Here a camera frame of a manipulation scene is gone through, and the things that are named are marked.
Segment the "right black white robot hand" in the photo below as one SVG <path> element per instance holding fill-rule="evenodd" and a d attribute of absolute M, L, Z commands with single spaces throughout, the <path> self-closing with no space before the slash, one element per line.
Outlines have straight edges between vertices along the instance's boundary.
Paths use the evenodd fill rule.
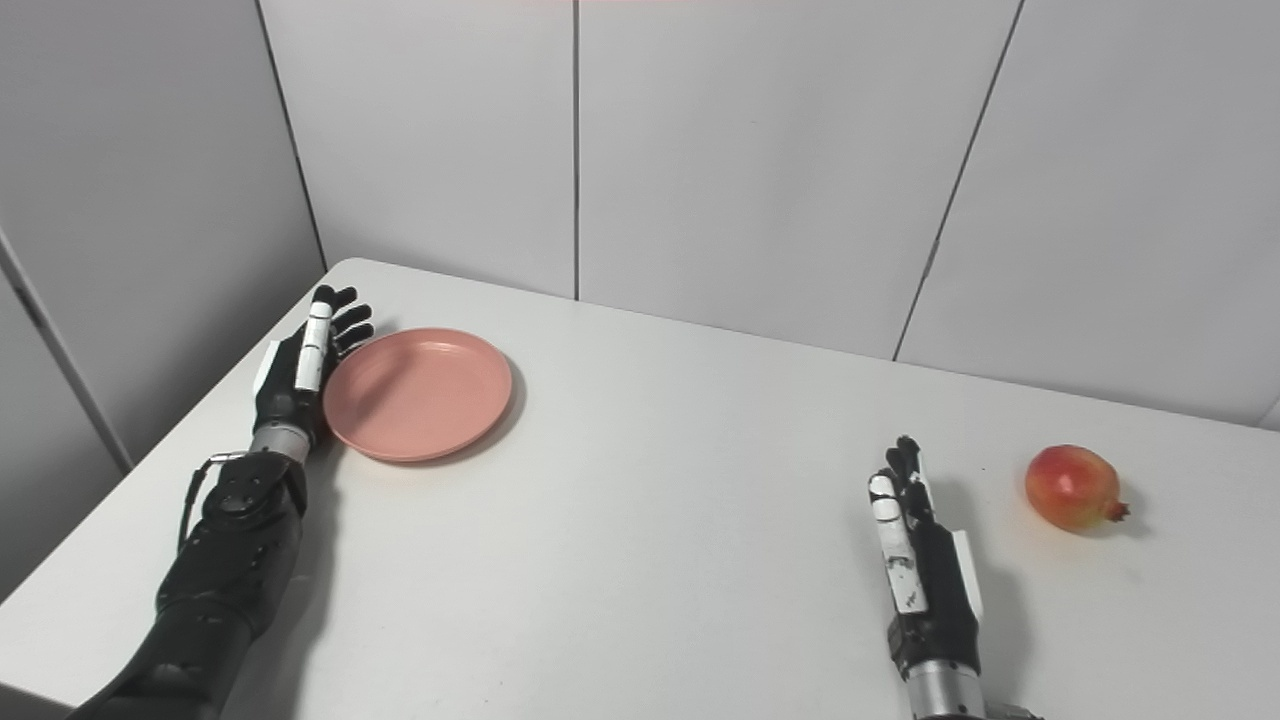
<path fill-rule="evenodd" d="M 980 592 L 968 538 L 936 516 L 913 437 L 900 436 L 884 461 L 867 493 L 893 606 L 891 661 L 901 678 L 928 662 L 980 673 Z"/>

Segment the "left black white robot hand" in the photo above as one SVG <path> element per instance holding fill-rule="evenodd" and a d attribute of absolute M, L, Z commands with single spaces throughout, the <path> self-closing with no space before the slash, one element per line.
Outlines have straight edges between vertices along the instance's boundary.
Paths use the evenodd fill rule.
<path fill-rule="evenodd" d="M 372 338 L 372 309 L 358 301 L 355 287 L 319 286 L 308 315 L 268 350 L 255 389 L 253 430 L 292 427 L 311 446 L 326 433 L 321 400 L 338 365 Z"/>

